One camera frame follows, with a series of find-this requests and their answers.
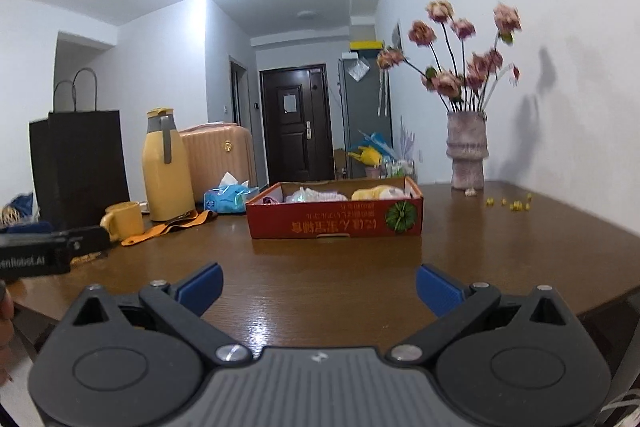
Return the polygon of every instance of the hand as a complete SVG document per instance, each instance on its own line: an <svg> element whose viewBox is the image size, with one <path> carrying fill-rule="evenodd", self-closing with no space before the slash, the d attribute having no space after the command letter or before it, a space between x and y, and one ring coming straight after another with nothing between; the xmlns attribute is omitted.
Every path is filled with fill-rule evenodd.
<svg viewBox="0 0 640 427"><path fill-rule="evenodd" d="M12 318L14 318L14 302L9 295L9 290L7 290L4 300L0 303L0 385L9 378L6 367L12 357L11 349L9 349L9 342L14 337Z"/></svg>

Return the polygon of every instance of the refrigerator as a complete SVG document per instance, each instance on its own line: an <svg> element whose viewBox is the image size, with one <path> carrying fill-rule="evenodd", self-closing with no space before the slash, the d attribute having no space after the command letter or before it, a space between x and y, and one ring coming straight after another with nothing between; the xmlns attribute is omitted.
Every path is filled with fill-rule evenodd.
<svg viewBox="0 0 640 427"><path fill-rule="evenodd" d="M349 70L357 63L356 58L339 61L340 101L342 102L342 123L344 125L344 145L347 152L356 148L366 134L380 133L389 146L393 147L393 133L391 128L391 104L389 93L383 97L383 104L378 115L378 98L380 93L380 70L376 64L379 50L359 51L358 56L369 65L369 71L356 81ZM365 166L347 157L347 177L364 178Z"/></svg>

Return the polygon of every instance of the yellow mug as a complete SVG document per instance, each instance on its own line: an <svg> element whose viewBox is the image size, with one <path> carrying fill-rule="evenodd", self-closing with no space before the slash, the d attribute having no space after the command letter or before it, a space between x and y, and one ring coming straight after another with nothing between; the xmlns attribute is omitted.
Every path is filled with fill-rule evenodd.
<svg viewBox="0 0 640 427"><path fill-rule="evenodd" d="M136 201L112 204L100 220L100 226L109 232L111 241L124 241L132 235L145 232L140 204Z"/></svg>

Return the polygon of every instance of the cardboard box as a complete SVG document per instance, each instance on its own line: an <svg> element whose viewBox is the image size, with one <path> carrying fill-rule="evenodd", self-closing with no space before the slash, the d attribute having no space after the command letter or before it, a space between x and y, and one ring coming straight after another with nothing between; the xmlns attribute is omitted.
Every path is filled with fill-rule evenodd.
<svg viewBox="0 0 640 427"><path fill-rule="evenodd" d="M410 197L403 200L264 204L266 196L284 201L300 187L319 192L337 191L351 198L359 188L378 185L402 188ZM254 239L420 235L423 202L420 188L408 177L277 183L246 204L246 215Z"/></svg>

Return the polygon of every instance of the orange strap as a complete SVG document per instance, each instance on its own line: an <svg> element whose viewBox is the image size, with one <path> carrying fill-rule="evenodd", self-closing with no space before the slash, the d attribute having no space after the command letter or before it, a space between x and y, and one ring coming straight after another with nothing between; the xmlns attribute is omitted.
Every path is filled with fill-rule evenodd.
<svg viewBox="0 0 640 427"><path fill-rule="evenodd" d="M212 210L205 210L198 214L197 210L192 210L184 217L179 217L177 219L172 219L171 221L167 221L166 223L161 223L160 225L156 225L151 227L145 233L141 235L132 235L131 237L127 237L121 245L123 247L132 247L133 245L137 245L138 243L142 243L147 239L151 239L152 237L158 237L159 235L164 235L165 233L172 232L174 230L180 229L188 229L190 227L196 227L206 222L209 217L212 219L216 217L218 214L213 212Z"/></svg>

